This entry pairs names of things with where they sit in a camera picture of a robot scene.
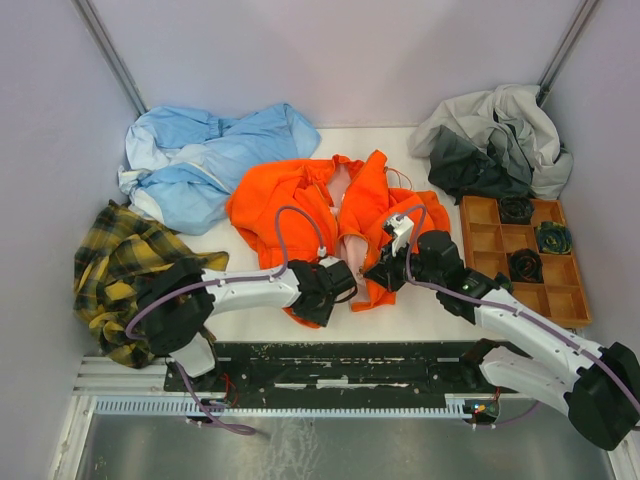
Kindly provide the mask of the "orange jacket pink lining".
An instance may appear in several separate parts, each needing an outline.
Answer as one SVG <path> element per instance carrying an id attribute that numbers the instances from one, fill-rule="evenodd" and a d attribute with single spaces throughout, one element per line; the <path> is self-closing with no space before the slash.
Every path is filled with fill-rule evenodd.
<path id="1" fill-rule="evenodd" d="M 389 241 L 383 224 L 407 212 L 420 232 L 449 231 L 449 215 L 433 191 L 392 187 L 387 157 L 335 155 L 251 168 L 226 204 L 231 224 L 258 255 L 261 268 L 285 259 L 311 261 L 320 246 L 346 261 L 358 292 L 349 305 L 360 312 L 392 305 L 393 293 L 363 277 Z"/>

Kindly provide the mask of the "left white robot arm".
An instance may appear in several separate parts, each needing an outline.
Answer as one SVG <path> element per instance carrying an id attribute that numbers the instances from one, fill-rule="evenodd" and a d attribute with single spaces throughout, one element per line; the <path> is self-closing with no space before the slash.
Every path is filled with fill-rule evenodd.
<path id="1" fill-rule="evenodd" d="M 258 307 L 288 309 L 314 326 L 328 324 L 334 306 L 357 293 L 357 282 L 335 257 L 316 262 L 289 260 L 271 269 L 223 272 L 192 260 L 176 262 L 147 285 L 137 298 L 138 312 L 126 335 L 147 342 L 152 355 L 171 357 L 198 389 L 209 390 L 221 378 L 211 342 L 209 317 Z"/>

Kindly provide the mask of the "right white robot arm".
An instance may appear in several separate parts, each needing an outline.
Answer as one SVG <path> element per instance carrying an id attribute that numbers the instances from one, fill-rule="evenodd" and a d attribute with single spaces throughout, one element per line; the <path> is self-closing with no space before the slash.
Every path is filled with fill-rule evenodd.
<path id="1" fill-rule="evenodd" d="M 517 300 L 495 280 L 465 266 L 449 233 L 413 235 L 393 219 L 389 241 L 367 279 L 391 292 L 405 284 L 432 290 L 450 314 L 501 337 L 516 352 L 479 341 L 458 368 L 467 389 L 491 384 L 522 393 L 568 418 L 595 446 L 613 451 L 639 427 L 639 361 L 627 346 L 605 347 L 568 332 Z"/>

